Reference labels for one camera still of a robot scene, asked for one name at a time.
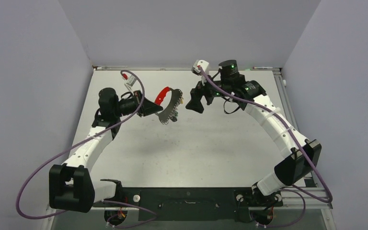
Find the red-handled metal key holder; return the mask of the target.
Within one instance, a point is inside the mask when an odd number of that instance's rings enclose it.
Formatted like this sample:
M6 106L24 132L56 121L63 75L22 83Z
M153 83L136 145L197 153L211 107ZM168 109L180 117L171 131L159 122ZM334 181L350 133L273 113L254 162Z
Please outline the red-handled metal key holder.
M159 121L164 125L167 125L169 121L176 122L178 120L178 116L177 117L173 116L173 112L177 111L177 107L183 104L183 92L180 89L173 89L168 86L163 88L159 92L154 102L157 105L161 105L167 93L171 94L167 106L163 109L163 111L156 113L157 117L159 118Z

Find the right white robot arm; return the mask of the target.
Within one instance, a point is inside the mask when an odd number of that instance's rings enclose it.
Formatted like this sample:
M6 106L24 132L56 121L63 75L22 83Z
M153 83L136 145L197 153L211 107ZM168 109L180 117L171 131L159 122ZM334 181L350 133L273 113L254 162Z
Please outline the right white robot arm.
M255 80L247 81L238 71L237 61L226 60L219 64L217 72L219 80L208 75L209 63L196 60L191 71L201 77L197 85L191 89L191 99L186 109L203 113L201 99L208 105L214 98L228 97L238 107L256 120L276 144L284 158L273 172L252 185L252 200L258 205L269 203L276 193L294 183L312 171L322 150L317 140L310 141L298 132L280 114L266 90Z

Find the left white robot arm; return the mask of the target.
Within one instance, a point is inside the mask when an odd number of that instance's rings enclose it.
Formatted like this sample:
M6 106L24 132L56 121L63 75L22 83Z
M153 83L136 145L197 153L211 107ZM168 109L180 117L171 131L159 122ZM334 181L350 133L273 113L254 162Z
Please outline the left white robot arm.
M115 89L99 91L99 109L85 143L61 165L49 170L49 205L54 209L87 213L94 203L106 200L112 206L123 202L121 182L101 179L93 182L90 172L103 150L115 139L121 117L137 114L140 117L160 112L163 107L148 100L140 90L120 99Z

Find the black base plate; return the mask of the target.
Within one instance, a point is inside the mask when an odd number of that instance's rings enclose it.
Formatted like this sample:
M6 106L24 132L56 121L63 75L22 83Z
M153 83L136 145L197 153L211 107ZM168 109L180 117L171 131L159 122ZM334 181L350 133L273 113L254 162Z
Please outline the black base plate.
M261 200L249 187L135 188L125 187L115 198L98 201L94 208L116 210L113 201L157 213L158 221L248 221L257 214L268 213L272 206L281 207L280 192Z

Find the aluminium frame rail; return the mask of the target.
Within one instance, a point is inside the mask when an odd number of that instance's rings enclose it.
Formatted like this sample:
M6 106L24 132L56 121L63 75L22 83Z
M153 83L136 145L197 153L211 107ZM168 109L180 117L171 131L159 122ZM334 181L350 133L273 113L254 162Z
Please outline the aluminium frame rail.
M273 71L273 76L276 82L276 86L277 86L277 90L279 93L279 97L281 100L281 104L283 106L282 109L282 113L284 114L284 117L287 119L287 121L289 123L291 123L291 125L297 130L299 131L297 122L295 120L295 116L294 113L291 109L291 104L286 92L286 87L285 87L285 80L283 79L282 75L281 75L281 71L278 69L275 69ZM309 182L308 184L312 184L313 187L308 187L305 185L302 185L302 189L310 192L312 194L316 194L317 196L322 196L323 193L323 187L321 185L319 185L319 180L317 178L317 176L314 174L314 172L311 172L308 174L308 176L304 177L303 179L304 182ZM300 193L302 196L304 196L305 200L306 200L306 206L307 208L313 208L313 209L332 209L332 204L331 203L324 203L321 202L299 190L296 190L296 192Z

